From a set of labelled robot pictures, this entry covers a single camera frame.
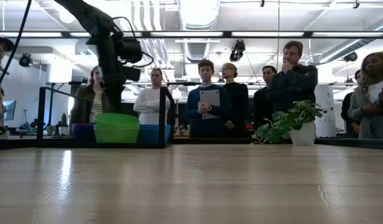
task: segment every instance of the blue bin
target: blue bin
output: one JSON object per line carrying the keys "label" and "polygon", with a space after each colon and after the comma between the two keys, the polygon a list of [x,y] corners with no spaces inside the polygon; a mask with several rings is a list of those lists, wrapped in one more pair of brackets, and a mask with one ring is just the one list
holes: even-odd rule
{"label": "blue bin", "polygon": [[94,123],[73,124],[73,139],[76,141],[96,142]]}
{"label": "blue bin", "polygon": [[[158,144],[159,143],[159,126],[153,124],[141,124],[139,130],[139,137],[137,142],[139,144]],[[171,125],[165,125],[165,143],[168,143],[169,135],[171,132]]]}

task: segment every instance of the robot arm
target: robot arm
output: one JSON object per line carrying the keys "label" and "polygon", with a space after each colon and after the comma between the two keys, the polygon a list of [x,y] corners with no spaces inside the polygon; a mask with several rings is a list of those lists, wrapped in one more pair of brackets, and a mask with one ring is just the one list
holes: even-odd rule
{"label": "robot arm", "polygon": [[125,39],[109,15],[83,0],[54,1],[73,14],[85,31],[91,34],[86,44],[95,45],[102,86],[106,89],[110,103],[120,112],[121,93],[126,80],[139,81],[141,71],[123,67],[118,58],[132,63],[142,60],[140,42],[136,39]]}

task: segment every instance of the computer monitor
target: computer monitor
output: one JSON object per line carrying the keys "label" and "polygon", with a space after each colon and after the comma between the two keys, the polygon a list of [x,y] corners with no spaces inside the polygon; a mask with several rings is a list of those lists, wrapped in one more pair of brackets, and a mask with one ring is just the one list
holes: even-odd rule
{"label": "computer monitor", "polygon": [[16,100],[4,101],[4,120],[13,121],[15,117]]}

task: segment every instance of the table surface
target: table surface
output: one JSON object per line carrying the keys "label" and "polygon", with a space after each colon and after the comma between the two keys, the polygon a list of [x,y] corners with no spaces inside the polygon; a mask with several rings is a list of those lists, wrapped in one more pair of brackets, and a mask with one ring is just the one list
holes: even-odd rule
{"label": "table surface", "polygon": [[0,151],[2,223],[383,223],[383,150]]}

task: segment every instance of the green bowl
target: green bowl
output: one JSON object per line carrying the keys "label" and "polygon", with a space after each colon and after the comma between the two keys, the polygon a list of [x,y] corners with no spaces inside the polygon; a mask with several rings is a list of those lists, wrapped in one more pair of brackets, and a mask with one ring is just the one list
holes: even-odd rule
{"label": "green bowl", "polygon": [[136,143],[140,127],[95,126],[93,129],[97,143]]}
{"label": "green bowl", "polygon": [[95,116],[95,123],[98,126],[135,126],[139,125],[139,119],[121,113],[101,113]]}

